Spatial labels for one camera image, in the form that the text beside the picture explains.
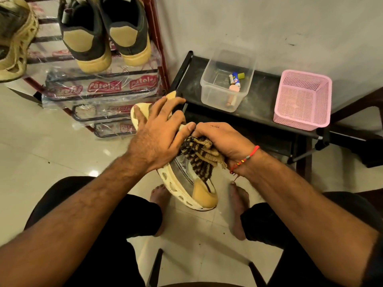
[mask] red thread bracelet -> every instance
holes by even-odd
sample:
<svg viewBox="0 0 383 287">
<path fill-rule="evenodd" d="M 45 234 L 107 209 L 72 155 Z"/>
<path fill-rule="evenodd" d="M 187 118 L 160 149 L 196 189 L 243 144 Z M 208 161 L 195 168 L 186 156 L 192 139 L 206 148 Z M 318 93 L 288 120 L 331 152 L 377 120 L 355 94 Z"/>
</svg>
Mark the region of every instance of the red thread bracelet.
<svg viewBox="0 0 383 287">
<path fill-rule="evenodd" d="M 254 153 L 259 149 L 259 146 L 255 146 L 254 147 L 254 150 L 250 153 L 250 155 L 246 156 L 246 158 L 242 159 L 241 161 L 237 162 L 236 165 L 234 165 L 233 168 L 230 169 L 230 174 L 233 174 L 233 170 L 238 168 L 239 165 L 241 165 L 242 163 L 244 163 L 247 159 L 249 159 L 251 156 L 254 155 Z"/>
</svg>

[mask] pink basket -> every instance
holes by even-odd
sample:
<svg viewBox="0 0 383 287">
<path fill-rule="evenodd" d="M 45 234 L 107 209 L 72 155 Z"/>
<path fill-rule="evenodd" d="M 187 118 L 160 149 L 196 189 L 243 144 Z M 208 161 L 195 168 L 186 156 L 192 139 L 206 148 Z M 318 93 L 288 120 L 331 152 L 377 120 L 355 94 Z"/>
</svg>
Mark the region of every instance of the pink basket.
<svg viewBox="0 0 383 287">
<path fill-rule="evenodd" d="M 312 131 L 330 124 L 333 82 L 309 72 L 282 73 L 274 108 L 274 122 Z"/>
</svg>

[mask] chair leg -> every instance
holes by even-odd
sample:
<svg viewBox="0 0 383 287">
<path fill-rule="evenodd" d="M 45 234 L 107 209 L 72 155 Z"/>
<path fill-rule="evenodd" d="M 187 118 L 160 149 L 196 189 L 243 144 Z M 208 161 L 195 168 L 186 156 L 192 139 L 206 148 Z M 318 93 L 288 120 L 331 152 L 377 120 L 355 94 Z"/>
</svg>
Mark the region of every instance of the chair leg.
<svg viewBox="0 0 383 287">
<path fill-rule="evenodd" d="M 154 260 L 153 268 L 152 268 L 152 271 L 150 272 L 146 287 L 157 287 L 158 278 L 160 276 L 161 260 L 162 260 L 163 253 L 164 251 L 162 249 L 158 249 L 157 256 L 156 256 L 156 259 Z"/>
<path fill-rule="evenodd" d="M 249 267 L 251 273 L 253 274 L 254 281 L 256 282 L 257 287 L 267 287 L 265 280 L 263 279 L 261 273 L 258 271 L 253 262 L 249 263 Z"/>
</svg>

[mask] blue marker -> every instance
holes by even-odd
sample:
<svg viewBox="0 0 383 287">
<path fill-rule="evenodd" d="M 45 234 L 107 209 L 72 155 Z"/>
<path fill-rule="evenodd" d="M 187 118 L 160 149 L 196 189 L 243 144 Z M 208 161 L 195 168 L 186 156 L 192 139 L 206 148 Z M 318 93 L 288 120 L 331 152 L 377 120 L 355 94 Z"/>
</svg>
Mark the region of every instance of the blue marker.
<svg viewBox="0 0 383 287">
<path fill-rule="evenodd" d="M 237 72 L 233 72 L 233 79 L 234 79 L 234 84 L 241 88 L 241 84 L 239 83 L 239 78 L 238 78 L 238 73 Z"/>
</svg>

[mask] bare foot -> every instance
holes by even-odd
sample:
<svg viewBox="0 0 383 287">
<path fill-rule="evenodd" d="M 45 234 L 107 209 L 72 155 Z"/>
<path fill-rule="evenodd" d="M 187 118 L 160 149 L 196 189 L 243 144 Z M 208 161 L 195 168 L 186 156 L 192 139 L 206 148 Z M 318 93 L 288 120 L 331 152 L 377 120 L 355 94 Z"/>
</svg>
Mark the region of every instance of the bare foot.
<svg viewBox="0 0 383 287">
<path fill-rule="evenodd" d="M 171 197 L 172 195 L 163 184 L 157 186 L 155 189 L 152 190 L 152 194 L 150 195 L 149 201 L 158 204 L 162 212 L 162 224 L 154 236 L 160 236 L 165 230 L 164 217 Z"/>
<path fill-rule="evenodd" d="M 240 241 L 246 239 L 245 231 L 242 227 L 241 214 L 250 207 L 249 194 L 234 182 L 230 184 L 230 198 L 234 209 L 233 235 Z"/>
</svg>

